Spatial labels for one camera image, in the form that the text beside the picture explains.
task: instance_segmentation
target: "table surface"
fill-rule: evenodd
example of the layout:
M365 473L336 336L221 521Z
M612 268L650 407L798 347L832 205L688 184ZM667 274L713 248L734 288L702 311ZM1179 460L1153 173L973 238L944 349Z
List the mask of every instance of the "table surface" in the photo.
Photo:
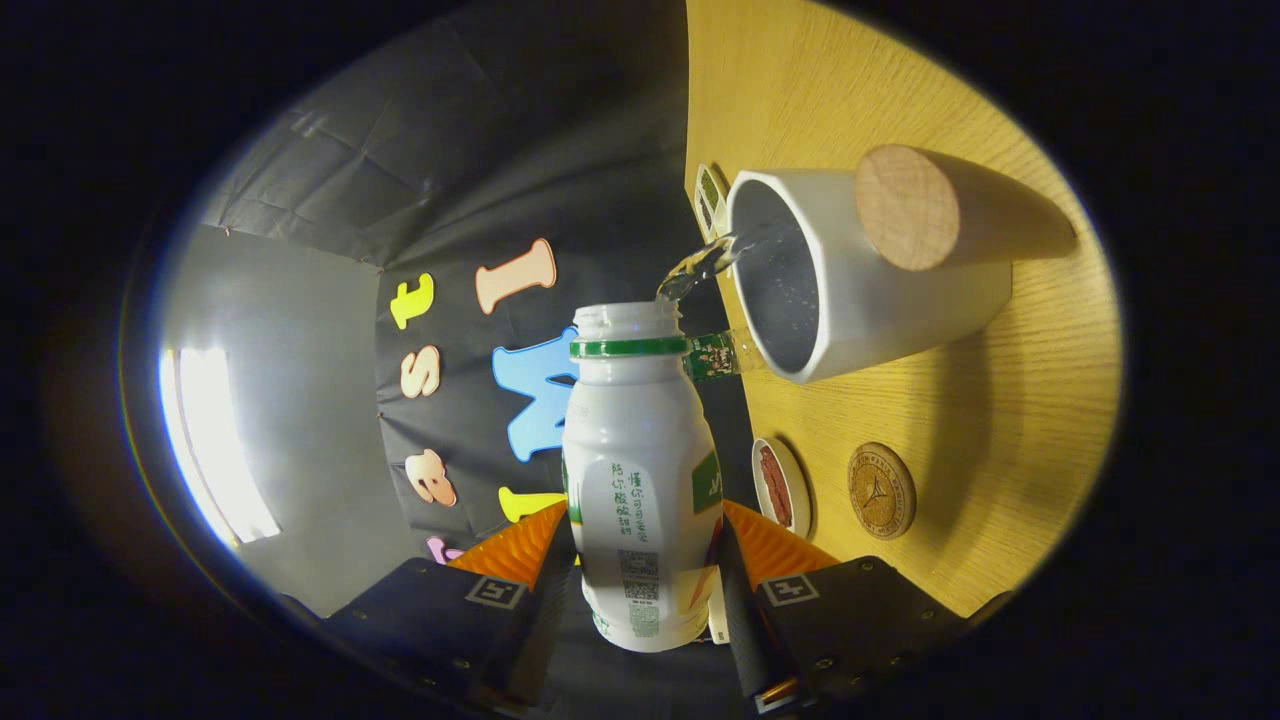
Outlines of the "table surface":
M897 142L1005 173L1055 201L1079 246L1014 264L1010 302L982 332L809 386L744 375L751 428L796 454L813 487L813 542L877 555L968 615L1015 588L1088 498L1119 402L1120 311L1089 220L1007 115L887 35L803 0L689 0L689 150L732 184L742 169L852 170ZM719 278L733 327L746 327ZM854 450L892 447L916 486L905 536L878 541L846 488Z

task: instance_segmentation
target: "round coaster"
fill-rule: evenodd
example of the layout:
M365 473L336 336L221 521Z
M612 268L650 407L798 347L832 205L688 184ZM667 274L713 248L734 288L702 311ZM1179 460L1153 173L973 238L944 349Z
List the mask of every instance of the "round coaster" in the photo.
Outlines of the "round coaster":
M849 500L858 521L879 539L893 539L915 518L915 483L902 459L878 442L868 442L849 460Z

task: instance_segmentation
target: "bottle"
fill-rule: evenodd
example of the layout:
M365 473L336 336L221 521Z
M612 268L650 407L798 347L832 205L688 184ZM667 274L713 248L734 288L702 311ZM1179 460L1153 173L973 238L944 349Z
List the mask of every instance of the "bottle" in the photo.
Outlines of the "bottle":
M600 634L636 652L694 641L722 523L719 460L684 372L676 304L580 307L580 365L564 416L563 475Z

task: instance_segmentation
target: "orange gripper pad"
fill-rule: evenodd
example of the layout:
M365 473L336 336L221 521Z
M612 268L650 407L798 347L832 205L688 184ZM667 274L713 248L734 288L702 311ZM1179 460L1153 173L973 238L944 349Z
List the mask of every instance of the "orange gripper pad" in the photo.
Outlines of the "orange gripper pad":
M760 580L765 578L809 573L840 562L818 546L750 507L726 500L724 515L728 516L733 534L737 536L751 592L755 592Z
M538 573L543 569L543 559L552 544L552 536L556 534L566 507L568 505L562 500L525 516L451 560L449 566L525 583L529 589L534 589Z

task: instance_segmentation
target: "wooden cylinder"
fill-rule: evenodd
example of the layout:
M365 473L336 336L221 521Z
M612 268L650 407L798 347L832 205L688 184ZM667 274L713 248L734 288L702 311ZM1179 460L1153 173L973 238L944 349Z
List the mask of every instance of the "wooden cylinder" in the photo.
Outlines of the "wooden cylinder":
M1061 258L1075 232L1056 205L982 165L902 145L863 156L855 183L867 237L905 270Z

